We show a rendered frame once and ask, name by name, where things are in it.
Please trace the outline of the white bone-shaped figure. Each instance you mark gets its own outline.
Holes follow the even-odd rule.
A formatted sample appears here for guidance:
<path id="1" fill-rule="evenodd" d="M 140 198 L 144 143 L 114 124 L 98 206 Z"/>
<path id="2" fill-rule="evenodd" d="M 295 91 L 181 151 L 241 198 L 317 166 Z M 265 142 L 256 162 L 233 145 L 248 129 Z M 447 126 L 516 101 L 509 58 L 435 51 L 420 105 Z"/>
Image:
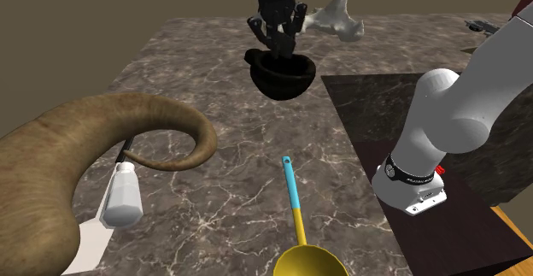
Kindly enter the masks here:
<path id="1" fill-rule="evenodd" d="M 311 14 L 305 15 L 301 35 L 307 29 L 317 30 L 329 35 L 337 36 L 342 42 L 356 42 L 365 34 L 364 21 L 355 21 L 347 10 L 348 0 L 331 0 L 324 8 L 316 8 Z M 288 46 L 289 37 L 284 33 L 284 27 L 278 25 L 282 33 L 283 45 Z"/>

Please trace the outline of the black bowl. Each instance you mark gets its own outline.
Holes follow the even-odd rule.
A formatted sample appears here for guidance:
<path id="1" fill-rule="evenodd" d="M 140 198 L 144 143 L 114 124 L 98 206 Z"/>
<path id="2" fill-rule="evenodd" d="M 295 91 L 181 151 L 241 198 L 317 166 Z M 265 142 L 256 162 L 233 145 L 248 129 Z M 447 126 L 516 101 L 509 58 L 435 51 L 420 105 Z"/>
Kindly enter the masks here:
<path id="1" fill-rule="evenodd" d="M 293 54 L 291 58 L 274 58 L 270 50 L 249 49 L 244 60 L 259 91 L 276 101 L 300 96 L 313 83 L 316 66 L 307 56 Z"/>

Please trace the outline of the small grey black gadget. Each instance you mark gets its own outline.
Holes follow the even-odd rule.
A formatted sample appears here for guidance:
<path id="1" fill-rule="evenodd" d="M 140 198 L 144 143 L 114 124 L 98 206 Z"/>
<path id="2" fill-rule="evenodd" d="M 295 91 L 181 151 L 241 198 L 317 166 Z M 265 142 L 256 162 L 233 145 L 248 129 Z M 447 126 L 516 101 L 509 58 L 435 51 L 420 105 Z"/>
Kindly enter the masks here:
<path id="1" fill-rule="evenodd" d="M 465 21 L 466 26 L 474 32 L 482 32 L 487 38 L 495 34 L 500 27 L 485 20 Z"/>

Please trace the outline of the white shaker bottle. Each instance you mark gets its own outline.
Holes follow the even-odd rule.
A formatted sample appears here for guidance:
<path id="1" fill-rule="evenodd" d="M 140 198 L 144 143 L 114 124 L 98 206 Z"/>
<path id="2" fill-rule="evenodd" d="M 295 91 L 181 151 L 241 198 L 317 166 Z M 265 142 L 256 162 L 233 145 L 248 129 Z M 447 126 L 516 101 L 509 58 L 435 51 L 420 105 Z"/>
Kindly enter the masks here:
<path id="1" fill-rule="evenodd" d="M 128 161 L 120 162 L 111 179 L 100 220 L 107 227 L 129 227 L 143 215 L 135 166 Z"/>

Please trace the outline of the large brown curved horn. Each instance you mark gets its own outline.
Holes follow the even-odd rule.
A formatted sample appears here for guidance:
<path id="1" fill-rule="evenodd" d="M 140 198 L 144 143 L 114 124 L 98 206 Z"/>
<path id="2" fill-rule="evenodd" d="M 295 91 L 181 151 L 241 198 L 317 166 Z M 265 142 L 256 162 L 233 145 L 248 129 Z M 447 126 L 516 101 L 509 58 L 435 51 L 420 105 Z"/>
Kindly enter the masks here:
<path id="1" fill-rule="evenodd" d="M 0 138 L 0 276 L 61 276 L 80 245 L 72 200 L 80 177 L 117 143 L 143 132 L 174 130 L 196 142 L 155 170 L 197 167 L 217 149 L 211 122 L 175 99 L 141 92 L 84 97 L 55 107 Z"/>

